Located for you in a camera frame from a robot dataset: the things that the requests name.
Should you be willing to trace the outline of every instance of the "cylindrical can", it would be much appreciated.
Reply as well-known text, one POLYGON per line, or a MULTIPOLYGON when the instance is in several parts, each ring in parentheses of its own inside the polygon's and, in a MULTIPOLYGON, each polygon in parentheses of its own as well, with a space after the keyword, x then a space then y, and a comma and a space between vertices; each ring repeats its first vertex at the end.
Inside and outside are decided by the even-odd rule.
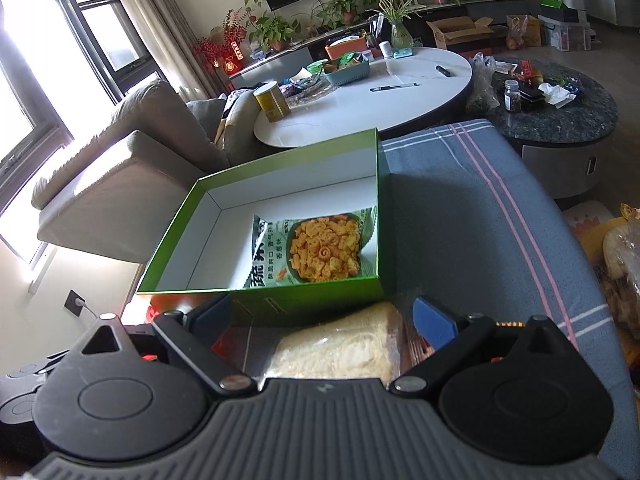
POLYGON ((280 87, 275 81, 264 84, 254 90, 254 96, 270 123, 279 121, 289 115, 289 105, 287 105, 284 95, 282 95, 280 87))
POLYGON ((394 48, 388 41, 380 43, 380 50, 382 51, 382 56, 384 56, 385 59, 391 59, 394 56, 394 48))

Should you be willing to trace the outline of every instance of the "yellow can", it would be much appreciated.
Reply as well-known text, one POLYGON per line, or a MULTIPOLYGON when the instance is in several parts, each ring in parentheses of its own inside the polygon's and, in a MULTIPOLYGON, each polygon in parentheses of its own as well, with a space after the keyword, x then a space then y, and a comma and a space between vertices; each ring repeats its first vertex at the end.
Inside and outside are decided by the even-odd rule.
POLYGON ((282 95, 280 87, 275 81, 264 84, 254 90, 254 96, 270 123, 279 121, 289 115, 289 105, 287 105, 284 95, 282 95))

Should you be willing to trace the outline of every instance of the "pen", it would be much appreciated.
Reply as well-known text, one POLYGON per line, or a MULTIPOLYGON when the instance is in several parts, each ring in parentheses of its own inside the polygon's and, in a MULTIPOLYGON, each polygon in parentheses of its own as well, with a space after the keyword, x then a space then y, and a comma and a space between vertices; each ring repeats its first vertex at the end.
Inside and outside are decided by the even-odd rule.
POLYGON ((441 67, 440 65, 436 65, 436 70, 440 72, 443 76, 451 77, 451 72, 446 68, 441 67))
POLYGON ((395 86, 379 86, 377 88, 370 88, 371 92, 380 92, 382 90, 393 90, 394 88, 407 88, 409 86, 420 86, 418 83, 405 83, 403 85, 395 85, 395 86))

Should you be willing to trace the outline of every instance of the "curtain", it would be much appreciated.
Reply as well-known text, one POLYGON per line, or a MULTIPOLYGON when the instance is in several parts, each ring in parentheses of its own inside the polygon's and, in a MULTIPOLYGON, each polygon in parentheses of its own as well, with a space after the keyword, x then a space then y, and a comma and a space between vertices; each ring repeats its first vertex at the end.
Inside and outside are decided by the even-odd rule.
POLYGON ((191 53, 196 37, 175 0, 120 0, 140 38, 184 101, 225 92, 217 75, 207 73, 191 53))

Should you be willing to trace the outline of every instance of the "power cord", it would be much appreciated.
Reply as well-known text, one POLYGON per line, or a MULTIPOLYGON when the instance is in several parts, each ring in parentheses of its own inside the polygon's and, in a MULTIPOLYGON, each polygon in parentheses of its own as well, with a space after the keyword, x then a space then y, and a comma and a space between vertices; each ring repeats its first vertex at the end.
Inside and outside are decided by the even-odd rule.
POLYGON ((76 298, 76 306, 79 306, 80 308, 87 309, 89 312, 91 312, 94 315, 95 319, 98 319, 98 316, 95 315, 95 312, 93 310, 91 310, 88 307, 88 305, 83 300, 81 300, 80 298, 76 298))

